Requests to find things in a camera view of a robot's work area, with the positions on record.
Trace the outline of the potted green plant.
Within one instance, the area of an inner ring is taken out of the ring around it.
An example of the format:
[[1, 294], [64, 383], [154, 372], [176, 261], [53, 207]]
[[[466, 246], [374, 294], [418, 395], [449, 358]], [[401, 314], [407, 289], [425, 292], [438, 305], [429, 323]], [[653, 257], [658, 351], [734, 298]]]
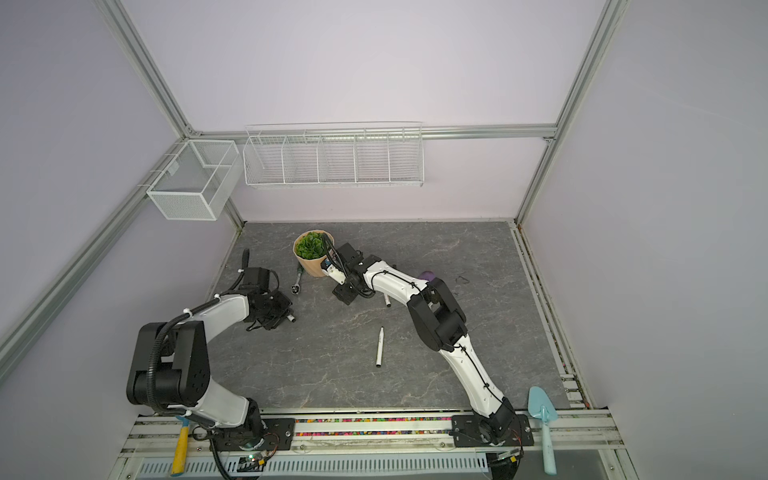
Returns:
[[327, 258], [326, 242], [335, 243], [333, 236], [325, 230], [310, 230], [302, 233], [293, 244], [293, 253], [305, 272], [315, 278], [323, 278], [321, 268]]

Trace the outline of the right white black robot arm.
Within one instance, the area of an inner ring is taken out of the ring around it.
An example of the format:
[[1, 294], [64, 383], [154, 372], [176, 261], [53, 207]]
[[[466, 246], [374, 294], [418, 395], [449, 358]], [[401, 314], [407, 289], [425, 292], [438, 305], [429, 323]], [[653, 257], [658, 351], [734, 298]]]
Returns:
[[482, 365], [466, 315], [443, 280], [408, 275], [348, 243], [329, 246], [321, 270], [337, 283], [333, 294], [347, 305], [377, 293], [405, 305], [418, 337], [446, 360], [466, 393], [474, 421], [468, 439], [482, 445], [526, 445], [524, 422]]

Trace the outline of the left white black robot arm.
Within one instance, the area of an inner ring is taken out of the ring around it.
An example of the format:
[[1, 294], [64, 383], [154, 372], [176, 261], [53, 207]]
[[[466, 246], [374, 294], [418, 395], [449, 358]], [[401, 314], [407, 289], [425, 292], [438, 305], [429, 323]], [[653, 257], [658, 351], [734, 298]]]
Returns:
[[208, 343], [229, 327], [271, 330], [295, 319], [277, 273], [242, 267], [229, 289], [166, 322], [144, 325], [137, 337], [126, 396], [159, 415], [187, 419], [221, 451], [287, 450], [294, 426], [264, 420], [257, 402], [228, 390], [211, 374]]

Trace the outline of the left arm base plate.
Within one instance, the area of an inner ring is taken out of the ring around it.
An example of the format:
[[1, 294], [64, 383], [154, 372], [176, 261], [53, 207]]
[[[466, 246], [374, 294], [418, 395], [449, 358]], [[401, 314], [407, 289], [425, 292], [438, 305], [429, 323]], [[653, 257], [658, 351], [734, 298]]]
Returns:
[[212, 437], [219, 452], [283, 451], [291, 448], [295, 419], [267, 418], [262, 421], [259, 434], [245, 427], [218, 431]]

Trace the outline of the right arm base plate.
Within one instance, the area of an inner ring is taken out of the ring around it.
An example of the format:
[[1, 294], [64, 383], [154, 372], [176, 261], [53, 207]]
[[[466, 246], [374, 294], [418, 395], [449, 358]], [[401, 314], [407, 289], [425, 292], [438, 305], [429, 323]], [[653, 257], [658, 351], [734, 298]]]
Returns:
[[449, 433], [456, 447], [530, 447], [532, 428], [525, 414], [515, 414], [498, 423], [477, 414], [451, 417]]

